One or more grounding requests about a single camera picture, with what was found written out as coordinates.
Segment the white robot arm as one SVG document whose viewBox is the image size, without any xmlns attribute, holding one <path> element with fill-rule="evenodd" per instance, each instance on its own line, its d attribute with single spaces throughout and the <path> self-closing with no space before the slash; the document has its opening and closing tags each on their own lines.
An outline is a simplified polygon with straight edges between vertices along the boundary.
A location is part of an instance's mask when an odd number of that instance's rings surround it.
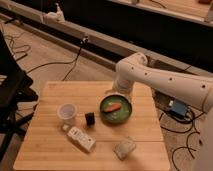
<svg viewBox="0 0 213 171">
<path fill-rule="evenodd" d="M 143 53 L 134 53 L 116 64 L 113 89 L 130 94 L 135 82 L 143 83 L 207 114 L 193 171 L 213 171 L 213 78 L 150 68 Z"/>
</svg>

